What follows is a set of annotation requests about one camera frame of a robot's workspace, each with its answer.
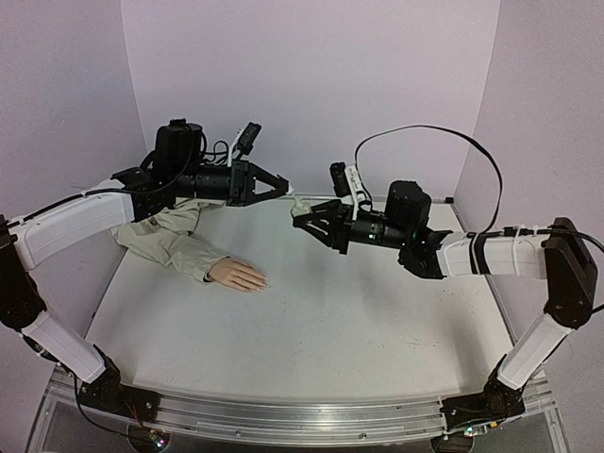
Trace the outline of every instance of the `white table surface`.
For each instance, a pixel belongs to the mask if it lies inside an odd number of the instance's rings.
[[[239,399],[335,401],[477,392],[512,347],[483,277],[422,280],[392,249],[347,256],[291,226],[291,200],[202,214],[195,234],[271,288],[203,287],[128,252],[88,340],[124,381]],[[461,229],[448,205],[432,228]]]

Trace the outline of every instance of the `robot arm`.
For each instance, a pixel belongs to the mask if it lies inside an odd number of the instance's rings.
[[[13,219],[10,224],[0,215],[0,323],[16,330],[39,355],[74,372],[88,389],[83,404],[120,411],[125,398],[136,404],[137,395],[147,402],[158,396],[122,386],[119,370],[110,358],[49,310],[29,271],[96,233],[171,208],[177,197],[249,206],[282,196],[289,190],[286,179],[239,159],[249,154],[259,132],[260,126],[250,123],[229,148],[230,154],[239,150],[240,156],[229,159],[227,165],[214,165],[205,162],[206,139],[201,126],[174,120],[159,129],[156,150],[142,168],[125,170],[85,193]],[[256,193],[257,180],[272,190]],[[136,409],[143,419],[153,419],[153,408],[146,408],[146,403]]]
[[[524,412],[522,392],[531,376],[592,314],[597,267],[572,222],[552,228],[507,227],[501,232],[464,233],[428,228],[430,197],[411,181],[396,181],[383,212],[360,210],[367,199],[355,184],[355,167],[331,165],[339,199],[297,210],[294,227],[346,254],[350,242],[399,251],[398,262],[417,277],[514,275],[547,279],[543,313],[497,365],[480,394],[444,400],[449,431],[468,424],[497,422]]]

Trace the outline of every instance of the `beige sleeve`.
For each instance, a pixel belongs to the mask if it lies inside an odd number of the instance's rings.
[[[177,203],[172,210],[162,210],[153,216],[161,226],[174,233],[193,233],[199,221],[201,210],[206,203],[196,199],[183,200]]]
[[[191,216],[190,210],[186,211],[185,216],[177,214],[173,219],[170,218],[169,211],[158,215],[161,216],[161,223],[151,217],[136,224],[114,228],[111,234],[119,245],[129,248],[137,255],[165,267],[172,264],[178,272],[207,284],[204,277],[211,266],[227,255],[189,236],[189,228],[193,230],[197,223],[197,218]]]

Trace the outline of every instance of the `white wall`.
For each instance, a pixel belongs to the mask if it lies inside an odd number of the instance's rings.
[[[600,1],[502,2],[477,138],[506,184],[500,227],[547,225],[556,216],[604,239],[604,5]],[[496,179],[472,153],[456,204],[471,228],[493,212]],[[600,274],[602,254],[594,250]],[[521,334],[543,309],[542,281],[495,280]],[[600,278],[596,304],[604,303]],[[546,368],[572,451],[601,452],[604,429],[604,317],[572,334]]]
[[[0,213],[11,217],[139,163],[144,143],[119,0],[0,5]],[[34,278],[82,332],[122,256],[101,234],[56,255]],[[0,326],[0,450],[24,451],[51,371]]]
[[[144,137],[186,116],[210,141],[261,123],[252,160],[304,193],[331,193],[328,167],[382,129],[474,130],[499,0],[124,0],[126,48]],[[368,146],[365,182],[417,179],[455,191],[467,146],[413,131]]]

